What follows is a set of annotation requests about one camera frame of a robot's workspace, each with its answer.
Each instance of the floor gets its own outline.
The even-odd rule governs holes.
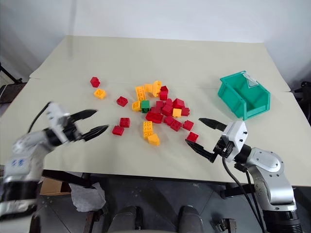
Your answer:
[[[206,233],[217,232],[213,221],[223,217],[236,219],[238,233],[261,232],[244,197],[220,198],[218,192],[224,186],[133,178],[109,178],[101,182],[101,186],[105,189],[112,214],[128,205],[140,206],[145,229],[176,231],[179,209],[188,204],[201,214]],[[311,189],[300,190],[298,195],[304,200],[304,206],[308,206],[305,209],[297,204],[303,229],[306,233],[311,232],[311,202],[304,198],[311,197]],[[40,196],[37,214],[41,216],[43,233],[83,232],[86,213],[76,211],[70,195]],[[103,220],[95,222],[93,233],[105,232]]]

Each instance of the white table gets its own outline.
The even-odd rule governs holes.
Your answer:
[[[188,51],[188,55],[192,54],[188,57],[189,69],[185,68],[187,58],[182,52],[179,54],[182,58],[179,59],[183,65],[178,66],[177,61],[172,61],[170,65],[167,57],[171,56],[171,53],[165,54],[164,50],[172,51],[177,47],[182,51]],[[199,47],[206,50],[202,49],[199,53],[201,56],[196,57]],[[102,54],[101,48],[106,48],[111,54]],[[252,59],[250,50],[260,62]],[[138,51],[149,54],[150,59],[140,59]],[[249,57],[244,60],[242,58],[245,54]],[[214,61],[211,65],[213,56],[218,63]],[[104,124],[109,124],[110,128],[86,143],[79,141],[58,147],[46,157],[45,169],[232,182],[222,167],[220,157],[212,164],[185,143],[184,139],[189,132],[184,129],[175,132],[164,123],[154,124],[154,132],[158,134],[161,145],[155,147],[148,144],[142,138],[142,122],[145,115],[132,111],[131,103],[136,100],[135,86],[161,80],[168,86],[172,99],[178,97],[184,100],[191,109],[191,115],[180,118],[180,121],[193,121],[195,124],[192,131],[199,134],[197,142],[212,151],[221,132],[208,128],[197,119],[208,117],[223,123],[237,120],[217,96],[220,86],[218,79],[244,69],[252,70],[252,74],[258,76],[257,80],[271,92],[271,110],[246,121],[249,131],[246,143],[280,155],[292,185],[310,186],[311,129],[292,93],[287,92],[287,85],[262,44],[66,37],[43,65],[31,75],[28,84],[1,118],[0,161],[4,163],[11,153],[13,142],[27,131],[41,108],[53,100],[62,103],[71,113],[86,108],[98,109],[91,118],[78,123],[83,132]],[[260,79],[261,74],[265,74],[265,78]],[[101,88],[107,92],[104,100],[93,96],[95,88],[89,83],[92,76],[101,79]],[[179,80],[178,77],[187,78],[174,84]],[[119,96],[129,99],[124,108],[116,104]],[[111,130],[114,125],[118,125],[120,117],[130,117],[131,127],[124,130],[123,136],[115,136]],[[46,127],[47,120],[40,117],[33,130]],[[246,182],[245,175],[235,170],[233,163],[230,167],[241,182]]]

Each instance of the teal storage bin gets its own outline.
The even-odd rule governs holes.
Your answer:
[[[270,109],[270,92],[242,71],[220,79],[218,96],[238,117],[247,120]]]

